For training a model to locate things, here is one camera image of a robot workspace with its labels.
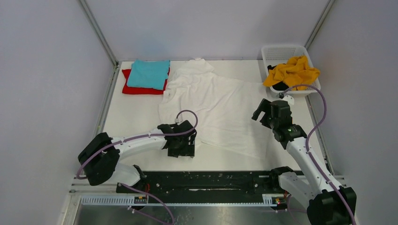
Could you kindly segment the white t-shirt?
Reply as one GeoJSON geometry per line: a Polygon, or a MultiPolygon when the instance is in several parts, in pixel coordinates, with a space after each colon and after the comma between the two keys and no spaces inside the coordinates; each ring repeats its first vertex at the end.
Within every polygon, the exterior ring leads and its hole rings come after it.
{"type": "Polygon", "coordinates": [[[267,96],[261,83],[223,77],[207,61],[190,60],[169,78],[159,117],[167,124],[176,118],[196,124],[201,143],[263,157],[270,130],[252,116],[267,96]]]}

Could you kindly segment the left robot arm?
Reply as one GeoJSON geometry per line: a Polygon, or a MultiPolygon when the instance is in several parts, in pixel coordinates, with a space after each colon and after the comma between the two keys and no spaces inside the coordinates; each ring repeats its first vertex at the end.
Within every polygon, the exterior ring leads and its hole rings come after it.
{"type": "Polygon", "coordinates": [[[142,170],[126,165],[122,160],[152,150],[167,150],[169,157],[194,157],[197,131],[187,120],[177,124],[160,124],[157,128],[130,137],[110,137],[106,132],[96,135],[77,159],[81,165],[80,180],[91,186],[112,181],[123,183],[135,193],[145,188],[142,170]]]}

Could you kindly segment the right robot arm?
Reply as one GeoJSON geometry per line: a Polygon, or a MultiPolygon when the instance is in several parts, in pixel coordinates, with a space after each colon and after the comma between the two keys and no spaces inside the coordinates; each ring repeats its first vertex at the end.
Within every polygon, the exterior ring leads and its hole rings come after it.
{"type": "Polygon", "coordinates": [[[296,198],[313,225],[354,225],[356,193],[351,187],[343,187],[321,164],[307,134],[293,124],[288,102],[263,99],[252,119],[272,130],[275,140],[293,157],[306,178],[302,181],[288,167],[279,167],[273,170],[276,176],[269,180],[270,189],[275,193],[285,190],[296,198]]]}

